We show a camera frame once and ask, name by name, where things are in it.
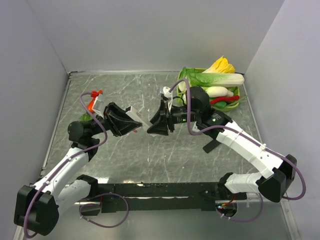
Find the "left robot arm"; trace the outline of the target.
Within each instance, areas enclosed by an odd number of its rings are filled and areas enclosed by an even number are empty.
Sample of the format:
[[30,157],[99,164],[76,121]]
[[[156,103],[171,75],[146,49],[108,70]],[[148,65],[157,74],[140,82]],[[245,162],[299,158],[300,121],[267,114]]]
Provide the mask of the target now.
[[120,137],[148,125],[132,106],[123,110],[113,102],[105,105],[97,101],[93,110],[87,113],[91,116],[89,120],[69,124],[67,132],[72,144],[62,160],[43,178],[33,185],[22,186],[17,193],[13,222],[23,227],[27,238],[31,237],[29,231],[48,235],[60,216],[74,203],[81,199],[93,201],[98,197],[96,178],[84,175],[70,183],[106,142],[95,135],[103,133],[106,136],[111,131],[115,137]]

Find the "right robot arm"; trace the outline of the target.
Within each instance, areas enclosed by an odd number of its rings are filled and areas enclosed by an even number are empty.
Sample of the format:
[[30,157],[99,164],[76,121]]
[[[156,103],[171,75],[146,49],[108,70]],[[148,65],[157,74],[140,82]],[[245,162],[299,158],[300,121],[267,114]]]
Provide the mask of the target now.
[[223,199],[230,199],[238,193],[260,193],[266,199],[278,203],[295,179],[297,159],[288,154],[285,160],[279,153],[272,153],[262,143],[243,131],[225,113],[210,107],[208,94],[199,86],[191,87],[191,108],[186,105],[172,105],[173,95],[168,87],[161,90],[160,106],[151,119],[149,134],[167,136],[176,124],[190,120],[193,135],[203,132],[211,141],[203,147],[206,153],[219,144],[236,151],[251,163],[256,173],[227,173],[221,179],[218,193]]

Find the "white remote control body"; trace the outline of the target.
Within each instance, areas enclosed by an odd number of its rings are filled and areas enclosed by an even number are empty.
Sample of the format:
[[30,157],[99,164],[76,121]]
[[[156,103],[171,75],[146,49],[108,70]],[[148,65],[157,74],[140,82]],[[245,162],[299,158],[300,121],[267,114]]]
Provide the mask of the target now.
[[142,124],[142,129],[147,131],[151,126],[150,121],[147,117],[143,116],[138,110],[136,110],[133,106],[128,106],[125,110],[125,113],[134,121],[140,122]]

